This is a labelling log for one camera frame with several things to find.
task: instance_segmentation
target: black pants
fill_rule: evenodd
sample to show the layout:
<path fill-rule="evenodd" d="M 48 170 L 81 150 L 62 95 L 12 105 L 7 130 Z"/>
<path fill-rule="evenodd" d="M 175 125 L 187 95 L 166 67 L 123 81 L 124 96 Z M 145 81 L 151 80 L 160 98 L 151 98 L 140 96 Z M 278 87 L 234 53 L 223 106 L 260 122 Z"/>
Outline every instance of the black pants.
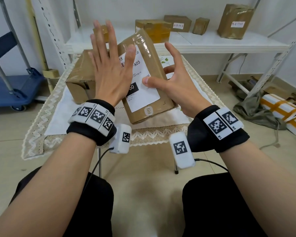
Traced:
<path fill-rule="evenodd" d="M 39 169 L 20 181 L 11 202 Z M 111 185 L 92 175 L 64 236 L 83 236 L 94 231 L 99 236 L 112 236 L 113 200 Z M 183 237 L 266 236 L 229 173 L 205 175 L 190 180 L 183 189 L 182 200 L 185 218 Z"/>

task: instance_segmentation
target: shelf board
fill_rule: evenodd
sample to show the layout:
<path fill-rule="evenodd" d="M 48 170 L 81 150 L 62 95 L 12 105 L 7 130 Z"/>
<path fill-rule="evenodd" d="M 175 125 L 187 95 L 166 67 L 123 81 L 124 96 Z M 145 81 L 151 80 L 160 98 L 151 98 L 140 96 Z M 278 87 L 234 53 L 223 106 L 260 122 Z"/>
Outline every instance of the shelf board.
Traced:
<path fill-rule="evenodd" d="M 117 43 L 134 34 L 134 29 L 115 28 Z M 65 44 L 68 54 L 80 54 L 85 49 L 92 49 L 90 34 L 92 27 L 79 28 Z M 260 34 L 247 31 L 242 40 L 226 39 L 216 31 L 208 30 L 204 35 L 190 32 L 171 32 L 169 42 L 182 54 L 185 53 L 262 53 L 283 52 L 289 45 L 269 39 Z M 155 44 L 158 53 L 168 53 L 164 43 Z"/>

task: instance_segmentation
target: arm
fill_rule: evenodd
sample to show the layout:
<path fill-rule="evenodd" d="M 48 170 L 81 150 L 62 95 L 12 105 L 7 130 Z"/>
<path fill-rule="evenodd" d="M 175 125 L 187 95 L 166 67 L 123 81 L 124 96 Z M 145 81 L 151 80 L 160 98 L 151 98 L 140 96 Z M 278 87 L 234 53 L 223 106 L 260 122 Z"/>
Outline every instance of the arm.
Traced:
<path fill-rule="evenodd" d="M 115 107 L 126 96 L 133 77 L 136 48 L 126 50 L 125 67 L 118 58 L 115 32 L 110 21 L 110 57 L 103 33 L 91 35 L 89 53 L 95 72 L 95 99 Z M 98 21 L 94 27 L 100 29 Z M 62 236 L 80 199 L 96 143 L 69 133 L 59 148 L 0 216 L 0 236 Z"/>
<path fill-rule="evenodd" d="M 182 62 L 181 55 L 170 43 L 165 44 L 174 65 L 166 81 L 145 77 L 147 87 L 156 87 L 178 103 L 184 114 L 194 118 L 210 103 L 197 91 Z M 278 166 L 249 141 L 220 154 L 254 217 L 269 236 L 296 236 L 296 177 Z"/>
<path fill-rule="evenodd" d="M 249 141 L 220 156 L 263 230 L 296 236 L 296 177 Z"/>

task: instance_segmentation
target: white sensor device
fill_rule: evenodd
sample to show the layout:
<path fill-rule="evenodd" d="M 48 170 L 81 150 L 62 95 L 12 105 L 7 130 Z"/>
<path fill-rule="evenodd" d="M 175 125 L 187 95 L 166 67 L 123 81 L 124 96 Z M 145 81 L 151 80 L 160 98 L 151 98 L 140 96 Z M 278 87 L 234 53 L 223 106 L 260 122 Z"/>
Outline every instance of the white sensor device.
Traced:
<path fill-rule="evenodd" d="M 114 147 L 114 149 L 110 150 L 110 152 L 115 154 L 127 154 L 129 151 L 132 128 L 125 124 L 116 124 L 115 127 L 117 132 L 110 140 L 109 146 L 109 148 Z"/>
<path fill-rule="evenodd" d="M 176 132 L 171 134 L 169 137 L 169 142 L 176 165 L 180 169 L 195 166 L 195 160 L 184 132 Z"/>

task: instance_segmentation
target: finger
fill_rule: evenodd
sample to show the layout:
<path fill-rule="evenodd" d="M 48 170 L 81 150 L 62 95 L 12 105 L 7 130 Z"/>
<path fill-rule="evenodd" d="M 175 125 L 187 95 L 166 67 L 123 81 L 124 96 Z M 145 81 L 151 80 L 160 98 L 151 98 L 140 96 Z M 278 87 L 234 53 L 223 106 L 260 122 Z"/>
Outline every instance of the finger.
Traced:
<path fill-rule="evenodd" d="M 175 67 L 184 67 L 181 53 L 169 42 L 165 44 L 166 49 L 170 52 L 171 56 L 173 56 Z"/>
<path fill-rule="evenodd" d="M 110 59 L 118 60 L 117 41 L 116 41 L 114 27 L 111 21 L 109 20 L 107 20 L 105 23 L 106 23 L 106 26 L 108 27 L 108 32 L 109 32 Z"/>
<path fill-rule="evenodd" d="M 172 73 L 172 72 L 174 72 L 174 65 L 166 66 L 163 70 L 164 70 L 165 74 Z"/>
<path fill-rule="evenodd" d="M 104 42 L 104 36 L 102 32 L 102 28 L 100 26 L 100 23 L 98 20 L 95 20 L 93 22 L 94 28 L 97 30 L 97 36 L 96 36 L 96 43 L 99 50 L 100 58 L 102 63 L 107 63 L 109 60 L 106 44 Z"/>
<path fill-rule="evenodd" d="M 89 51 L 88 54 L 89 54 L 89 57 L 91 59 L 92 66 L 94 67 L 94 70 L 95 71 L 98 71 L 97 64 L 95 63 L 95 59 L 94 59 L 93 53 L 91 51 Z"/>
<path fill-rule="evenodd" d="M 158 88 L 162 91 L 165 91 L 168 85 L 168 81 L 165 79 L 160 79 L 157 77 L 149 77 L 146 76 L 142 79 L 142 83 L 146 86 L 146 87 L 153 87 L 153 88 Z"/>
<path fill-rule="evenodd" d="M 134 65 L 135 56 L 136 56 L 136 47 L 131 44 L 126 49 L 125 67 L 124 67 L 125 72 L 133 73 L 133 65 Z"/>
<path fill-rule="evenodd" d="M 97 41 L 95 39 L 94 34 L 91 34 L 90 38 L 91 38 L 91 43 L 92 43 L 92 47 L 93 47 L 93 51 L 92 51 L 93 57 L 95 60 L 95 64 L 97 66 L 97 70 L 99 70 L 101 67 L 101 59 L 100 59 L 100 54 L 99 54 L 98 47 L 97 47 Z"/>

